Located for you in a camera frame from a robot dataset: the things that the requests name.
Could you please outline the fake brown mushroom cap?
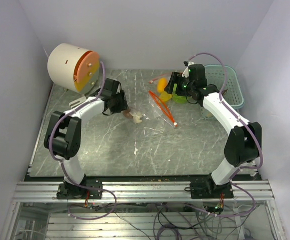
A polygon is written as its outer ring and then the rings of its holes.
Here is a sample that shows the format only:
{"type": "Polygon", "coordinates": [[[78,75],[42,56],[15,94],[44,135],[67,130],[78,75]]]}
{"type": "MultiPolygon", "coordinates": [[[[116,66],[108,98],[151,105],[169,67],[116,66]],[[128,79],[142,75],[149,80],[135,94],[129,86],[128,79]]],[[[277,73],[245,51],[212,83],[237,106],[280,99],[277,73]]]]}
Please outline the fake brown mushroom cap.
{"type": "Polygon", "coordinates": [[[122,111],[122,114],[128,119],[132,119],[135,117],[135,112],[132,109],[124,110],[122,111]]]}

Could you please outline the teal plastic basket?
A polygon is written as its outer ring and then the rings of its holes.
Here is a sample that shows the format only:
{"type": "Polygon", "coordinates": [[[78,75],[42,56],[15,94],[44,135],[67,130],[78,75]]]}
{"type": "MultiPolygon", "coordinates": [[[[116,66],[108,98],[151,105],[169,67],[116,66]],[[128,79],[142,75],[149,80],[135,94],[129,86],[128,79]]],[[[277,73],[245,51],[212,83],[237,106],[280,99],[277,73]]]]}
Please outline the teal plastic basket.
{"type": "MultiPolygon", "coordinates": [[[[222,90],[223,99],[237,112],[245,103],[236,72],[233,68],[225,66],[227,83],[222,90]]],[[[207,85],[199,88],[199,93],[206,96],[209,92],[214,93],[215,89],[220,90],[225,80],[225,74],[221,65],[205,65],[205,76],[207,85]]]]}

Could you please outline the fake mushroom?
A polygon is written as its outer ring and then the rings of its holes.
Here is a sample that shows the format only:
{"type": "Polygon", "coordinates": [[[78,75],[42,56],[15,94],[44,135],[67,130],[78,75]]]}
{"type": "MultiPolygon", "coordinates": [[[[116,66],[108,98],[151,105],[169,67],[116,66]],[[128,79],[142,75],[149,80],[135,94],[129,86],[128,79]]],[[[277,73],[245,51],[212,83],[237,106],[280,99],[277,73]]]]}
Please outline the fake mushroom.
{"type": "Polygon", "coordinates": [[[130,114],[133,117],[133,121],[135,124],[139,124],[142,122],[143,115],[139,111],[131,111],[130,114]]]}

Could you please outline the clear zip bag red seal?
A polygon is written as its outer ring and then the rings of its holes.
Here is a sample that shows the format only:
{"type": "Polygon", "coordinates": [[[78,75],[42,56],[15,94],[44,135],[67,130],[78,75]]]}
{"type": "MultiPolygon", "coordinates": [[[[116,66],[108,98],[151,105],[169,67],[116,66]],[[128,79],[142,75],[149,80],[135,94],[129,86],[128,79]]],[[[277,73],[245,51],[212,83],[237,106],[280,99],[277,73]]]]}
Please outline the clear zip bag red seal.
{"type": "Polygon", "coordinates": [[[140,101],[138,107],[130,106],[129,108],[143,115],[142,122],[136,125],[143,129],[145,136],[163,133],[178,127],[167,104],[161,102],[151,90],[146,93],[146,97],[140,101]]]}

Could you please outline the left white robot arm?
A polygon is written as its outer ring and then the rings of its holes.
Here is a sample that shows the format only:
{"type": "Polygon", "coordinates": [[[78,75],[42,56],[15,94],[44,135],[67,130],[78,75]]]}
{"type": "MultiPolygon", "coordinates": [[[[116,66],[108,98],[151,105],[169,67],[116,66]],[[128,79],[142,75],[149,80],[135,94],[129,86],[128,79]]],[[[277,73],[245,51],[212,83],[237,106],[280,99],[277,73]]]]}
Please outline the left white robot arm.
{"type": "Polygon", "coordinates": [[[128,109],[125,92],[119,81],[106,78],[96,92],[77,107],[52,113],[44,138],[44,147],[59,162],[64,184],[70,194],[80,199],[86,195],[86,175],[80,167],[78,151],[83,126],[97,115],[121,113],[128,109]]]}

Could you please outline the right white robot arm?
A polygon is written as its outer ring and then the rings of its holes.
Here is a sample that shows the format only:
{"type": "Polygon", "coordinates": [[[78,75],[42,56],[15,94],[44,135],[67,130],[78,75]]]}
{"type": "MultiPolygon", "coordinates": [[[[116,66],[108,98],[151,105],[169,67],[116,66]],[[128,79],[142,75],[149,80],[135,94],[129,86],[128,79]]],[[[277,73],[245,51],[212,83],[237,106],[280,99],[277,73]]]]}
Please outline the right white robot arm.
{"type": "Polygon", "coordinates": [[[262,127],[258,122],[250,122],[235,111],[223,98],[221,91],[208,84],[205,67],[189,62],[185,70],[172,72],[165,92],[182,97],[191,97],[195,104],[208,110],[223,126],[228,134],[224,148],[225,158],[210,174],[205,192],[216,198],[223,191],[223,185],[230,182],[240,169],[249,162],[262,158],[262,127]]]}

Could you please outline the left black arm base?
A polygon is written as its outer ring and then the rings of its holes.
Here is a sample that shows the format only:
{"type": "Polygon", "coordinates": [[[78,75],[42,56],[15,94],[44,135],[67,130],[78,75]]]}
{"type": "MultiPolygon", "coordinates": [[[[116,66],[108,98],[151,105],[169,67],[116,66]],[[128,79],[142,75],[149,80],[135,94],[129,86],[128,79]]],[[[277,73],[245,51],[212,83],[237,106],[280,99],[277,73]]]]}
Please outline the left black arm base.
{"type": "Polygon", "coordinates": [[[58,186],[56,198],[58,200],[78,200],[78,199],[92,199],[98,200],[102,197],[102,191],[96,190],[102,188],[102,183],[94,180],[84,180],[83,185],[88,189],[72,185],[66,181],[58,186]]]}

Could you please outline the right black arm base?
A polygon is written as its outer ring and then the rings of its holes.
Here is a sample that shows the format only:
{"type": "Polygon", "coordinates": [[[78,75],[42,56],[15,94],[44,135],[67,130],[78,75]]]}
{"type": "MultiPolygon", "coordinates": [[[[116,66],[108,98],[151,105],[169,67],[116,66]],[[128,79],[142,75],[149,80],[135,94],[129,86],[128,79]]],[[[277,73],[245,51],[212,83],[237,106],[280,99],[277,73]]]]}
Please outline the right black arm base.
{"type": "Polygon", "coordinates": [[[215,185],[211,181],[191,182],[189,186],[184,188],[189,192],[192,199],[232,199],[234,197],[232,186],[230,183],[224,185],[215,185]]]}

